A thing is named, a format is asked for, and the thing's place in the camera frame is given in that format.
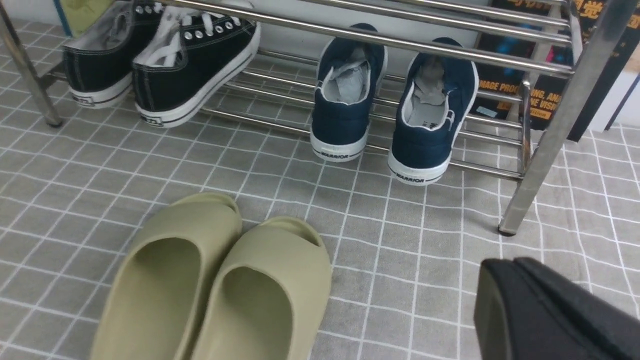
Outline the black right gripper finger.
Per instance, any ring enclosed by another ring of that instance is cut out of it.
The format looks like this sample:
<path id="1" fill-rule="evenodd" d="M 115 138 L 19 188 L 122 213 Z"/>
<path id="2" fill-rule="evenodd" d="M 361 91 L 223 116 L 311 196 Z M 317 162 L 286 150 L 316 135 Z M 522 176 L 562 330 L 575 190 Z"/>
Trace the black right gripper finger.
<path id="1" fill-rule="evenodd" d="M 473 321 L 483 360 L 637 360 L 638 319 L 530 257 L 485 259 Z"/>

